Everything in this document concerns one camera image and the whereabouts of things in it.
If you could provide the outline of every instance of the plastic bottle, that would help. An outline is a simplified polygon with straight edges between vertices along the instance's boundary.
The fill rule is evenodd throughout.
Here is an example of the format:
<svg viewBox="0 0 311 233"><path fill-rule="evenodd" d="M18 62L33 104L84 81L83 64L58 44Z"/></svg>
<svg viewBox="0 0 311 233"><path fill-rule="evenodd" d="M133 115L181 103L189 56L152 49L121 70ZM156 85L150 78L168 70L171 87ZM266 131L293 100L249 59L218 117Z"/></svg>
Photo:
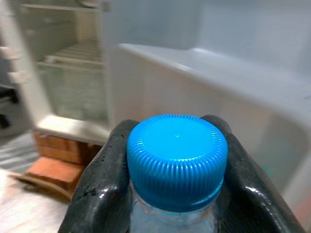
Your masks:
<svg viewBox="0 0 311 233"><path fill-rule="evenodd" d="M127 143L133 202L130 233L215 233L212 211L228 147L212 124L160 115L138 124Z"/></svg>

